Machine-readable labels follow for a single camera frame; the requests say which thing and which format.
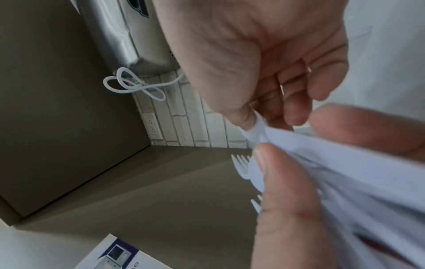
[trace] white brick wall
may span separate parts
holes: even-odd
[[[174,80],[179,74],[171,72],[147,78],[149,84]],[[187,79],[163,89],[166,102],[150,99],[142,92],[134,97],[140,113],[155,113],[164,140],[154,140],[157,146],[189,146],[203,148],[247,148],[248,143],[238,128],[213,112],[201,100]]]

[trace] electrical outlet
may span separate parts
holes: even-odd
[[[143,123],[151,140],[162,140],[161,130],[159,129],[158,121],[155,113],[143,113]]]

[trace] hand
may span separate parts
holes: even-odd
[[[339,105],[314,111],[309,123],[325,139],[425,164],[424,123]],[[319,198],[305,171],[271,144],[259,145],[254,157],[265,191],[251,268],[336,268]]]
[[[249,130],[304,124],[348,71],[348,0],[154,0],[164,34],[211,109]]]

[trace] white cable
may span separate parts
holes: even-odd
[[[131,80],[123,78],[124,72],[129,73],[138,83],[135,83]],[[105,85],[105,87],[108,90],[110,90],[114,93],[117,93],[117,94],[130,94],[130,93],[134,93],[134,92],[137,92],[137,91],[143,91],[147,96],[149,96],[150,98],[152,98],[154,100],[165,101],[165,99],[166,99],[165,93],[164,93],[163,90],[161,90],[158,87],[165,87],[165,86],[173,85],[173,84],[177,83],[179,80],[181,80],[184,76],[185,76],[185,74],[182,73],[181,75],[179,75],[178,78],[176,78],[173,81],[149,85],[146,82],[144,82],[143,80],[141,80],[140,78],[138,78],[136,76],[136,74],[134,74],[130,69],[128,69],[126,67],[120,67],[116,72],[116,76],[106,77],[103,80],[103,85]],[[114,79],[116,79],[118,81],[118,83],[123,88],[125,88],[125,90],[119,90],[119,89],[115,89],[115,88],[112,88],[111,86],[109,86],[108,82],[110,80],[114,80]],[[158,91],[162,95],[162,97],[158,98],[158,97],[154,96],[153,94],[151,94],[150,92],[147,91],[148,89],[154,89],[154,90]]]

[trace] box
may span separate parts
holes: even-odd
[[[171,268],[110,234],[75,269]]]

